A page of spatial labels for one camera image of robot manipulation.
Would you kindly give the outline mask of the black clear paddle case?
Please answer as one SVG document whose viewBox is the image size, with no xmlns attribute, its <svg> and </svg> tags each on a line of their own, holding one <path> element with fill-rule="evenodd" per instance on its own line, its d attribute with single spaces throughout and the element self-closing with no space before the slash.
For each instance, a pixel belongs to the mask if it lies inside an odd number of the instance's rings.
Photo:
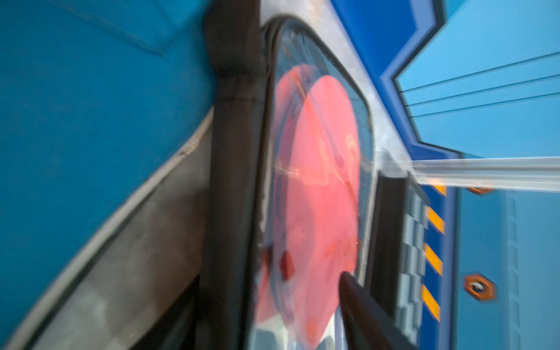
<svg viewBox="0 0 560 350">
<path fill-rule="evenodd" d="M 348 349 L 338 283 L 373 200 L 367 99 L 326 38 L 259 1 L 213 1 L 217 77 L 196 349 Z"/>
</svg>

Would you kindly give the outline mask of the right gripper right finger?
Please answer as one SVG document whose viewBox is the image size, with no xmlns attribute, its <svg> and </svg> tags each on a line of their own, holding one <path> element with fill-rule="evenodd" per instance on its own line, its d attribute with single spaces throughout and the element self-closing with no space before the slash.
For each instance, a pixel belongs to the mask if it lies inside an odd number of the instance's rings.
<svg viewBox="0 0 560 350">
<path fill-rule="evenodd" d="M 368 292 L 348 272 L 338 283 L 341 313 L 349 349 L 406 350 L 416 347 L 401 333 Z"/>
</svg>

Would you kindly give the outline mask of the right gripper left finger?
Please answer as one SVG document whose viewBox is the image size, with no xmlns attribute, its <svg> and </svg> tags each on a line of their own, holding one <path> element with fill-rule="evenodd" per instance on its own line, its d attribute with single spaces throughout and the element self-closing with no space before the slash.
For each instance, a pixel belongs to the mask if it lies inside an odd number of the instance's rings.
<svg viewBox="0 0 560 350">
<path fill-rule="evenodd" d="M 197 275 L 178 299 L 131 349 L 194 349 L 199 282 L 200 276 Z"/>
</svg>

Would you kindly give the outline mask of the blue paddle case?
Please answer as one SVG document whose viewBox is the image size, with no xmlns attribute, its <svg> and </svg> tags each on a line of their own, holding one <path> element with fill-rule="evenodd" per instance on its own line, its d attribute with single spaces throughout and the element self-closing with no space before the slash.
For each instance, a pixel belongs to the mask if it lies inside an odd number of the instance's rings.
<svg viewBox="0 0 560 350">
<path fill-rule="evenodd" d="M 207 1 L 1 3 L 1 344 L 214 96 Z"/>
</svg>

